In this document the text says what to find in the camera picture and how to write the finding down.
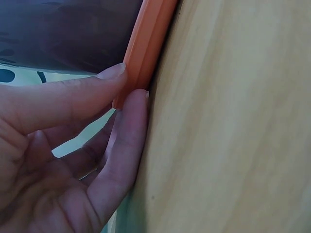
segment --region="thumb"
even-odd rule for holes
[[[24,135],[86,119],[111,103],[126,78],[125,64],[118,64],[89,78],[2,87],[9,105],[0,117]]]

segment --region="wooden panel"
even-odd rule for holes
[[[311,231],[311,1],[184,0],[117,233]]]

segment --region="light wood surface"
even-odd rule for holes
[[[117,233],[311,232],[311,1],[184,0]]]

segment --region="orange edge trim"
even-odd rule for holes
[[[148,88],[176,4],[177,0],[143,1],[124,57],[128,80],[113,108],[122,109],[132,91]]]

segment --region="skin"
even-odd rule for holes
[[[97,77],[27,87],[0,85],[0,233],[99,233],[135,182],[146,136],[148,93],[80,149],[52,150],[109,111],[125,65]]]

